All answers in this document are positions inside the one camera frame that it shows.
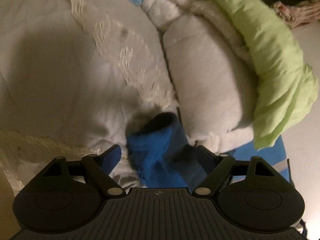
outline black plastic device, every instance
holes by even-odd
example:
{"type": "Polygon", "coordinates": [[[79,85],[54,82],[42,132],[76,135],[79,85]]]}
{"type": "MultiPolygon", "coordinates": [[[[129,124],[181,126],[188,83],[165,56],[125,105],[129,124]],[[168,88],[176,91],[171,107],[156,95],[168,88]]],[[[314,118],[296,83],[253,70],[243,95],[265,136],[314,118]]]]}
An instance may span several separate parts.
{"type": "Polygon", "coordinates": [[[236,161],[198,147],[209,175],[192,194],[186,188],[131,188],[126,194],[101,169],[115,149],[76,162],[52,160],[16,196],[13,211],[23,229],[12,239],[305,239],[294,229],[303,198],[258,156],[236,161]],[[228,184],[241,175],[245,180],[228,184]]]}

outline white fabric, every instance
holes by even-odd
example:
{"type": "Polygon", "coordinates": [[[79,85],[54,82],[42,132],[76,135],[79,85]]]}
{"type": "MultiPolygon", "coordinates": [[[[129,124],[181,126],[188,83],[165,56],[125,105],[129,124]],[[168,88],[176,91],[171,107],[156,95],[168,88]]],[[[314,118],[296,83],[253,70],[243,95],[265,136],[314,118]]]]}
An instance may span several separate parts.
{"type": "Polygon", "coordinates": [[[250,142],[255,75],[220,32],[202,17],[184,15],[163,44],[190,142],[201,141],[212,152],[250,142]]]}
{"type": "Polygon", "coordinates": [[[250,142],[257,80],[243,37],[227,15],[205,0],[145,0],[143,8],[165,31],[189,143],[221,153],[250,142]]]}
{"type": "MultiPolygon", "coordinates": [[[[142,10],[71,2],[0,0],[0,163],[15,193],[55,156],[119,144],[117,168],[128,165],[126,132],[175,109],[158,33],[142,10]]],[[[126,174],[138,183],[133,169],[126,174]]]]}

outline light green fabric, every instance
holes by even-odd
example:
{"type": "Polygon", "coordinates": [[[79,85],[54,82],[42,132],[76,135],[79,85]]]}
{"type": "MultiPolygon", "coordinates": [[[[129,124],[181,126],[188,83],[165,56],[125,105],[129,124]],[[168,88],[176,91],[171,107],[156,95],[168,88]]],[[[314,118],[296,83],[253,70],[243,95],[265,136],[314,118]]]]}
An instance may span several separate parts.
{"type": "Polygon", "coordinates": [[[212,0],[243,35],[259,76],[253,128],[256,149],[271,147],[300,122],[318,94],[318,80],[288,27],[261,0],[212,0]]]}

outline white comforter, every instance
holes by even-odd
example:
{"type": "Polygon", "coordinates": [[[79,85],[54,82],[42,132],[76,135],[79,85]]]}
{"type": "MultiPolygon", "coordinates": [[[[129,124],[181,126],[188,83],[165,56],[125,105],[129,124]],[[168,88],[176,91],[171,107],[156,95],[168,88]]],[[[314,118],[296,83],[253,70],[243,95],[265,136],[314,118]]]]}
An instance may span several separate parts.
{"type": "Polygon", "coordinates": [[[156,28],[122,0],[0,0],[0,164],[15,194],[55,156],[123,150],[176,101],[156,28]]]}

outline blue fabric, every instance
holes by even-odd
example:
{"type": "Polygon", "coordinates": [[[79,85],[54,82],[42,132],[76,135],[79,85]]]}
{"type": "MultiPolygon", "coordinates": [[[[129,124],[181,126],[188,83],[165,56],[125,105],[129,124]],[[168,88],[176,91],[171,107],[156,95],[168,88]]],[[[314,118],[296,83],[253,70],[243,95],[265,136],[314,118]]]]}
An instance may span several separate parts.
{"type": "Polygon", "coordinates": [[[182,125],[173,113],[162,113],[142,130],[127,137],[128,156],[149,188],[188,187],[193,190],[206,173],[188,145],[182,125]]]}
{"type": "MultiPolygon", "coordinates": [[[[266,162],[268,162],[271,166],[279,163],[282,160],[287,159],[284,144],[282,141],[282,137],[280,136],[273,147],[264,148],[262,150],[255,150],[253,141],[250,143],[247,143],[235,150],[232,150],[228,153],[229,155],[233,156],[236,160],[240,161],[249,161],[252,156],[260,156],[262,157],[266,162]]],[[[289,178],[289,169],[285,169],[284,171],[280,172],[280,174],[290,182],[289,178]]]]}
{"type": "Polygon", "coordinates": [[[114,145],[103,154],[96,157],[98,166],[107,175],[111,173],[114,167],[118,164],[121,159],[121,148],[119,145],[114,145]]]}

